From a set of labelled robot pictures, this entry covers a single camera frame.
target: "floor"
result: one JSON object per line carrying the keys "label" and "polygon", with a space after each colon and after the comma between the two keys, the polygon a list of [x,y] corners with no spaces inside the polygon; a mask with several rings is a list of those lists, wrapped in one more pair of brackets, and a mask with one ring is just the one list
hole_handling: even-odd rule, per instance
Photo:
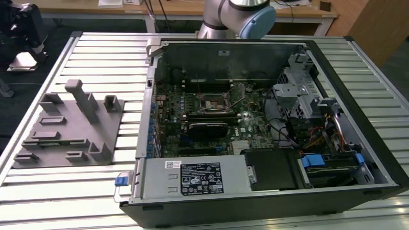
{"label": "floor", "polygon": [[[56,27],[52,20],[44,20],[44,25],[48,30],[45,46],[49,57],[47,64],[31,73],[16,74],[0,70],[2,79],[6,83],[12,84],[10,87],[15,91],[15,96],[11,99],[0,98],[0,153],[8,143],[7,137],[11,137],[15,132],[72,31],[145,33],[145,26],[141,20],[105,20],[104,23],[100,20],[64,20],[63,27]],[[163,21],[159,22],[160,31],[164,33],[193,33],[200,28],[200,25],[200,21],[171,22],[171,30],[168,30]],[[409,99],[408,63],[409,41],[405,41],[381,70],[407,99]]]}

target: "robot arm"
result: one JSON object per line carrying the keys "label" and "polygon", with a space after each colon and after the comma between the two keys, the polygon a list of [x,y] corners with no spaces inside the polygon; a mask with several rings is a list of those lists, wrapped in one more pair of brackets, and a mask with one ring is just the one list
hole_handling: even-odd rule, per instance
{"label": "robot arm", "polygon": [[0,32],[15,39],[18,45],[31,53],[37,62],[45,61],[47,56],[41,50],[47,31],[35,4],[18,5],[11,0],[0,0]]}
{"label": "robot arm", "polygon": [[275,22],[269,0],[207,0],[199,38],[263,38]]}

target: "black cable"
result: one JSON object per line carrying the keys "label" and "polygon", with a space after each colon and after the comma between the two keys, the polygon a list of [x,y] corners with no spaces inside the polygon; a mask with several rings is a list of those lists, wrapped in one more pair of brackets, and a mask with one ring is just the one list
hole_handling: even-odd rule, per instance
{"label": "black cable", "polygon": [[280,145],[280,142],[281,142],[281,141],[288,141],[288,140],[281,140],[281,133],[279,133],[279,140],[273,140],[273,141],[277,141],[277,144],[273,143],[273,145],[275,145],[276,147],[279,147],[279,148],[288,148],[288,147],[292,147],[292,146],[293,146],[293,145]]}
{"label": "black cable", "polygon": [[277,0],[275,0],[275,2],[279,4],[279,5],[283,5],[283,6],[289,6],[291,10],[292,10],[292,23],[295,22],[295,13],[293,13],[293,6],[300,6],[300,4],[288,4],[287,1],[283,1],[284,4],[279,3]]}
{"label": "black cable", "polygon": [[152,6],[152,1],[151,1],[151,0],[148,0],[148,1],[149,1],[149,6],[151,6],[152,14],[155,14],[155,12],[153,12],[153,6]]}
{"label": "black cable", "polygon": [[269,123],[271,121],[273,121],[273,120],[277,120],[277,121],[281,121],[281,122],[287,122],[287,120],[283,119],[283,118],[272,118],[272,119],[268,120],[268,123]]}
{"label": "black cable", "polygon": [[147,5],[148,12],[152,13],[151,8],[148,6],[148,0],[145,0],[144,2],[145,2],[145,5]]}
{"label": "black cable", "polygon": [[289,141],[289,143],[292,143],[292,145],[297,148],[297,149],[303,149],[303,146],[299,145],[295,140],[284,133],[281,132],[275,126],[271,126],[284,137],[285,139]]}
{"label": "black cable", "polygon": [[165,23],[167,23],[167,27],[168,27],[168,32],[171,33],[171,27],[169,27],[168,16],[167,16],[167,13],[165,13],[164,6],[163,6],[163,4],[161,4],[161,0],[159,0],[159,4],[160,4],[160,7],[161,7],[161,11],[163,11],[163,13],[164,13],[164,16],[165,16]]}
{"label": "black cable", "polygon": [[0,134],[0,138],[11,139],[11,138],[12,138],[12,135]]}
{"label": "black cable", "polygon": [[267,93],[267,97],[265,97],[265,99],[264,99],[264,103],[263,103],[264,117],[267,116],[267,102],[268,102],[268,99],[269,99],[268,95],[269,95],[269,93],[272,92],[272,90],[273,90],[273,88],[269,89],[269,91],[268,91],[268,93]]}

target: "warning label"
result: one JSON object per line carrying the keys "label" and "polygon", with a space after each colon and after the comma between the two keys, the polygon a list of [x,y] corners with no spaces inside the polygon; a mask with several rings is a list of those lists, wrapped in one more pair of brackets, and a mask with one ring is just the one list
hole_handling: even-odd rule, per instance
{"label": "warning label", "polygon": [[224,193],[220,163],[180,165],[181,195]]}

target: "metal slatted surface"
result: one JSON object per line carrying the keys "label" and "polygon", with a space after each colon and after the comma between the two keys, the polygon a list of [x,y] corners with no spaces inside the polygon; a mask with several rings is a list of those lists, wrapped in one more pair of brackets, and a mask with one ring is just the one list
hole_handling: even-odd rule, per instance
{"label": "metal slatted surface", "polygon": [[[73,99],[63,86],[68,79],[81,79],[84,90],[95,92],[96,99],[115,94],[125,100],[115,164],[10,170],[0,187],[0,230],[140,229],[135,221],[123,214],[112,195],[115,177],[120,172],[133,169],[148,71],[144,62],[145,44],[152,36],[156,35],[84,33],[76,46],[71,48],[48,92],[59,93],[64,100]],[[169,36],[193,38],[189,34]],[[313,39],[317,42],[377,132],[409,172],[408,105],[403,103],[388,81],[363,61],[351,43],[340,37],[276,36],[267,39]],[[331,96],[332,92],[321,77],[320,80]],[[129,196],[128,187],[121,187],[120,195]],[[336,215],[223,223],[185,229],[289,229],[296,226],[304,230],[397,230],[409,229],[409,218],[403,216],[408,213],[409,193],[404,193],[388,200],[368,202]]]}

